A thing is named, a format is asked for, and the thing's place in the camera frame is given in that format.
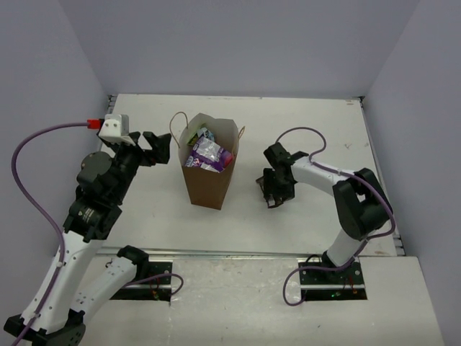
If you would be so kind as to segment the grey foil wrapper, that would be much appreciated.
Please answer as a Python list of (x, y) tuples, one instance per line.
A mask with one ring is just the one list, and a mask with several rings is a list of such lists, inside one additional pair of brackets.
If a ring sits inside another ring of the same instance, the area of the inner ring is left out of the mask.
[(198, 138), (204, 137), (210, 141), (215, 142), (215, 136), (211, 130), (208, 129), (208, 127), (203, 124), (198, 130), (197, 130), (197, 136)]

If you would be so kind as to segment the purple snack packet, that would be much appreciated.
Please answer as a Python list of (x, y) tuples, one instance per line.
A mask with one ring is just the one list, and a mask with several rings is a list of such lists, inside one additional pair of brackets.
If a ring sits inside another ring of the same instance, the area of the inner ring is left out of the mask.
[(216, 142), (201, 136), (193, 145), (184, 166), (221, 173), (232, 161), (232, 153)]

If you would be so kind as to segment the brown paper bag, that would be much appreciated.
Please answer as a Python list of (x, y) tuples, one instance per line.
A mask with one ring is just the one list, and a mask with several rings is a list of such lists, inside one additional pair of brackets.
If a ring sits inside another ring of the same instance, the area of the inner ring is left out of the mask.
[[(184, 164), (193, 146), (188, 146), (190, 136), (205, 124), (215, 136), (215, 142), (233, 155), (233, 161), (221, 172), (211, 172), (201, 168), (188, 168)], [(238, 129), (234, 120), (213, 118), (199, 113), (186, 119), (181, 135), (173, 139), (177, 145), (179, 163), (187, 186), (191, 204), (220, 210), (236, 165), (239, 143), (245, 129)]]

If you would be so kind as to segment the green snack packet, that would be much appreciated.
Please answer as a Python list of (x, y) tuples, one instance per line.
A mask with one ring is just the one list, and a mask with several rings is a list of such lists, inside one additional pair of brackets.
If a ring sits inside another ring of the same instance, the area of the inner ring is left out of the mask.
[(199, 139), (200, 135), (198, 133), (198, 130), (196, 130), (189, 138), (189, 140), (187, 141), (187, 145), (188, 146), (193, 146), (195, 145), (195, 143), (197, 142), (197, 140)]

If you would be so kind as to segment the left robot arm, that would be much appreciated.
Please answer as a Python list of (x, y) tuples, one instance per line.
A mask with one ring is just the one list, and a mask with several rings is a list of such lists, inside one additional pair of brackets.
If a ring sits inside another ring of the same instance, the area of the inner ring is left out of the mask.
[(120, 217), (121, 205), (139, 167), (167, 164), (171, 134), (130, 133), (126, 142), (105, 141), (114, 151), (87, 155), (77, 176), (76, 199), (58, 229), (59, 247), (39, 291), (29, 306), (11, 316), (4, 331), (16, 342), (32, 345), (78, 345), (102, 305), (130, 285), (157, 283), (168, 273), (152, 275), (148, 254), (125, 246), (107, 269), (85, 289), (80, 283), (94, 256)]

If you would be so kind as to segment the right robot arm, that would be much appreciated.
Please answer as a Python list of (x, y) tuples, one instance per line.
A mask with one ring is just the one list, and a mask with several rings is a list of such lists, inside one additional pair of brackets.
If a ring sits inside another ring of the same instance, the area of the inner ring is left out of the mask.
[(295, 197), (295, 185), (304, 184), (332, 196), (341, 230), (323, 253), (321, 274), (337, 283), (346, 268), (373, 238), (373, 233), (393, 220), (393, 210), (375, 173), (370, 169), (341, 171), (320, 164), (302, 151), (290, 154), (276, 142), (264, 151), (270, 167), (259, 184), (268, 208), (277, 208)]

